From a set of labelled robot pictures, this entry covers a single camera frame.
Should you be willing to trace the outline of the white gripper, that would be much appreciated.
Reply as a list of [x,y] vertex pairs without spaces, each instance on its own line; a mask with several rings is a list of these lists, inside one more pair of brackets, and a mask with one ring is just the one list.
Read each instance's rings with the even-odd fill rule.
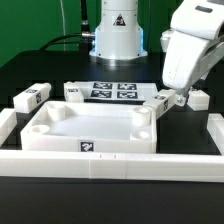
[[166,51],[163,67],[163,84],[178,94],[176,104],[185,106],[190,87],[224,57],[221,38],[207,40],[174,31]]

